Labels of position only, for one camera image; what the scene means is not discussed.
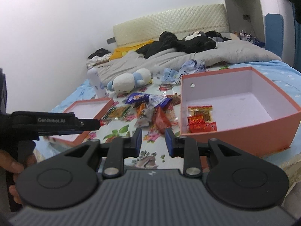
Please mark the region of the person's left hand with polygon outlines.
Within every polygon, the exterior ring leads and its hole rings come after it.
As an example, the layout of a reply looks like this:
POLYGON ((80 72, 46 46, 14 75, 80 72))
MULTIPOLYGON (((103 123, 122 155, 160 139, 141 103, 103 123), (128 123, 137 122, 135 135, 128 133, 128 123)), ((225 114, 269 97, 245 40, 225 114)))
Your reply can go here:
POLYGON ((36 156, 32 153, 26 159, 26 165, 23 166, 21 163, 17 162, 9 153, 4 150, 1 150, 1 168, 4 170, 13 173, 14 184, 9 186, 9 193, 13 196, 14 201, 17 204, 22 205, 20 196, 16 190, 15 182, 19 177, 19 174, 23 172, 24 168, 34 165, 37 163, 36 156))

